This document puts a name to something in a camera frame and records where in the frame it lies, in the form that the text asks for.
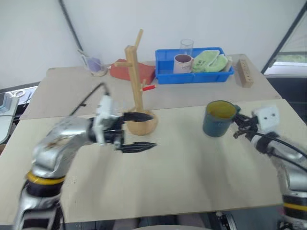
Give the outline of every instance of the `green mug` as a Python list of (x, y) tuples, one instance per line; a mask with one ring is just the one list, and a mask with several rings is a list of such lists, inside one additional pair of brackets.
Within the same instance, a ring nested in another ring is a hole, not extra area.
[(202, 130), (210, 137), (223, 136), (240, 110), (239, 106), (227, 101), (209, 103), (206, 108)]

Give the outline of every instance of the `red object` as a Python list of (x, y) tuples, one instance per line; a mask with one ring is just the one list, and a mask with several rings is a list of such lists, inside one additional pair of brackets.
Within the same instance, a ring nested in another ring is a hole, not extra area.
[(150, 85), (150, 86), (144, 87), (144, 88), (142, 89), (142, 91), (152, 90), (152, 89), (155, 89), (155, 88), (156, 88), (155, 85)]
[[(118, 59), (116, 62), (127, 62), (124, 59)], [(146, 79), (145, 84), (150, 85), (155, 78), (155, 66), (147, 66), (142, 63), (139, 63), (139, 72), (140, 72), (140, 82), (143, 83), (143, 79)], [(130, 80), (128, 67), (116, 67), (114, 64), (111, 65), (110, 74), (119, 79)]]

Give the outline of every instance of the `blue crate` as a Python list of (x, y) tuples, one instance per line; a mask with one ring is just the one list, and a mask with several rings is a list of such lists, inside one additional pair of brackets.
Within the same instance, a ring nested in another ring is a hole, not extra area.
[[(192, 57), (195, 58), (204, 50), (219, 50), (220, 47), (194, 48)], [(201, 82), (225, 82), (227, 78), (234, 74), (231, 67), (228, 72), (204, 72), (204, 73), (173, 73), (174, 56), (180, 53), (180, 49), (158, 49), (155, 51), (155, 75), (159, 84), (184, 84)]]

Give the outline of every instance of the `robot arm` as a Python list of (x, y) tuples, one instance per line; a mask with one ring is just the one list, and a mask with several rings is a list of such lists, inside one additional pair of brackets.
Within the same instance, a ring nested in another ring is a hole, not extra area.
[[(238, 115), (235, 122), (239, 130), (235, 138), (246, 138), (263, 154), (267, 154), (278, 172), (280, 191), (283, 196), (283, 223), (289, 229), (307, 229), (307, 158), (306, 150), (279, 136), (274, 130), (279, 124), (277, 107), (255, 110), (253, 117)], [(290, 144), (291, 148), (271, 138)]]
[(124, 145), (122, 124), (127, 120), (141, 122), (152, 117), (142, 113), (124, 113), (116, 116), (109, 95), (105, 95), (96, 111), (96, 117), (86, 119), (68, 116), (57, 123), (34, 149), (31, 171), (21, 191), (14, 230), (40, 228), (58, 230), (64, 218), (60, 206), (61, 187), (71, 163), (84, 145), (98, 142), (114, 144), (123, 153), (140, 152), (156, 144), (135, 142)]

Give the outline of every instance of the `wooden mug tree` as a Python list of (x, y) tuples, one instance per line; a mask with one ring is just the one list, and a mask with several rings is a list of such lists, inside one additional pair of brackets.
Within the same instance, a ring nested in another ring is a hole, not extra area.
[(139, 73), (139, 63), (137, 58), (137, 49), (143, 34), (143, 30), (140, 29), (138, 37), (136, 39), (134, 46), (127, 46), (125, 48), (126, 60), (127, 62), (116, 62), (115, 66), (118, 67), (128, 67), (130, 82), (133, 91), (133, 98), (135, 102), (135, 107), (130, 109), (129, 112), (138, 112), (150, 114), (153, 116), (152, 120), (144, 121), (144, 122), (134, 122), (128, 121), (127, 127), (130, 133), (144, 136), (154, 131), (157, 126), (158, 119), (156, 115), (154, 115), (150, 111), (146, 111), (143, 108), (143, 100), (142, 100), (142, 86), (140, 82), (140, 73)]

